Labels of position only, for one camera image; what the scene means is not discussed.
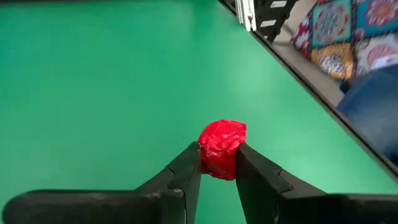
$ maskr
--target red plastic bag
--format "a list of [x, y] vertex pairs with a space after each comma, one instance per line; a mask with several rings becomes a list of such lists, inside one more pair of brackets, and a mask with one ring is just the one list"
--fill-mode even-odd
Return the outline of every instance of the red plastic bag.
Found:
[[237, 121], [219, 120], [209, 124], [200, 134], [202, 174], [234, 180], [235, 152], [246, 141], [246, 125]]

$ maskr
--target black metal bracket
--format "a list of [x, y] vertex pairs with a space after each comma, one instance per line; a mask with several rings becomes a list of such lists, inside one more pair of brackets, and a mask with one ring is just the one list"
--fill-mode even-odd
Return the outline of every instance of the black metal bracket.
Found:
[[[284, 22], [298, 0], [254, 0], [256, 33], [263, 39], [273, 42], [280, 34]], [[222, 5], [236, 15], [234, 0], [219, 0]]]

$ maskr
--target person's leg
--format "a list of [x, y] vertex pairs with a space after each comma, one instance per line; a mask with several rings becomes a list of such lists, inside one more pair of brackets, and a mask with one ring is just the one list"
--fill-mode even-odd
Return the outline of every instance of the person's leg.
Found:
[[398, 65], [371, 71], [347, 92], [337, 109], [398, 165]]

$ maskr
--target floral pattern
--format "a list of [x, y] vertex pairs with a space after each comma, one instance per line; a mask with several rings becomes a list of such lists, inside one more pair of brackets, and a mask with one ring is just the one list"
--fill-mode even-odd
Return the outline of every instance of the floral pattern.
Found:
[[369, 26], [383, 26], [398, 15], [398, 0], [374, 0], [366, 11]]
[[318, 0], [291, 43], [337, 80], [398, 63], [398, 0]]

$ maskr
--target green surface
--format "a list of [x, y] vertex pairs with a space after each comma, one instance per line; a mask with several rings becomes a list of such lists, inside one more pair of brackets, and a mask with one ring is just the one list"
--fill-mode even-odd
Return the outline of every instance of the green surface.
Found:
[[[134, 189], [217, 119], [327, 192], [397, 185], [215, 0], [0, 6], [0, 207], [33, 189]], [[197, 223], [244, 223], [203, 176]]]

